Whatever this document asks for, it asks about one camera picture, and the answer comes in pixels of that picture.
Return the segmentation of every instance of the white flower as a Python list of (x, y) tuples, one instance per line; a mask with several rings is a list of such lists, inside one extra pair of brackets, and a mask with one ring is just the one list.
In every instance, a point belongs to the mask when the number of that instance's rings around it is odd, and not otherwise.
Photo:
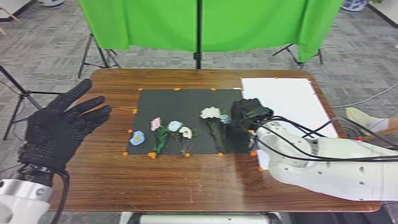
[(202, 110), (200, 118), (220, 118), (220, 109), (214, 107), (209, 107)]
[(181, 128), (181, 126), (182, 126), (182, 123), (181, 123), (179, 121), (172, 121), (172, 122), (168, 123), (168, 127), (166, 127), (168, 131), (170, 131), (170, 132), (175, 132), (177, 129)]
[(186, 127), (181, 127), (179, 133), (182, 133), (182, 137), (191, 139), (191, 130)]

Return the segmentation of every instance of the wrist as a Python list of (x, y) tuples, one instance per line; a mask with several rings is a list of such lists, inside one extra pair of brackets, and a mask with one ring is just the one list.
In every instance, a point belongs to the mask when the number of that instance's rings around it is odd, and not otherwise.
[(15, 179), (29, 181), (44, 186), (53, 186), (53, 173), (54, 170), (40, 165), (28, 163), (17, 170)]

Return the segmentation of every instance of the white paper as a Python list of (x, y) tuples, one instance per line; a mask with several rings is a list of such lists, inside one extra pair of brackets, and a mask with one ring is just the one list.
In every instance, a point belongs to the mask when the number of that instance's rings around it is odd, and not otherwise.
[[(276, 116), (285, 117), (307, 128), (316, 129), (330, 120), (314, 94), (307, 79), (291, 78), (246, 78), (241, 79), (243, 98), (257, 98), (264, 107), (273, 110)], [(301, 136), (300, 130), (284, 122), (292, 135)], [(328, 125), (319, 133), (326, 137), (337, 137), (337, 132)]]

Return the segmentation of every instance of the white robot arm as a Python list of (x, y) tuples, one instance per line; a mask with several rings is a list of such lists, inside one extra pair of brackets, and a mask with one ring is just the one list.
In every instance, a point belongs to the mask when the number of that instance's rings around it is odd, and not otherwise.
[[(398, 156), (392, 150), (349, 139), (319, 137), (308, 141), (287, 133), (276, 122), (264, 126), (312, 155), (342, 159)], [(255, 134), (278, 152), (310, 158), (266, 129), (259, 128)], [(398, 181), (390, 178), (398, 172), (398, 162), (300, 161), (280, 156), (262, 145), (259, 151), (259, 166), (269, 170), (271, 177), (282, 183), (353, 201), (398, 200)]]

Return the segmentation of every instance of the robotic arm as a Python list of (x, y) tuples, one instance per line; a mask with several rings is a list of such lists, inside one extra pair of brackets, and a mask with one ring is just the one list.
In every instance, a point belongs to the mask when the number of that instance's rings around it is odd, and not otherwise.
[(92, 82), (85, 79), (28, 117), (26, 144), (19, 154), (22, 167), (12, 178), (0, 182), (0, 224), (37, 223), (49, 208), (53, 174), (69, 182), (65, 164), (111, 111), (109, 106), (92, 110), (104, 103), (101, 96), (67, 110), (90, 87)]
[(257, 99), (234, 103), (234, 126), (253, 130), (259, 167), (276, 181), (353, 201), (395, 201), (398, 152), (349, 139), (301, 138), (273, 118)]

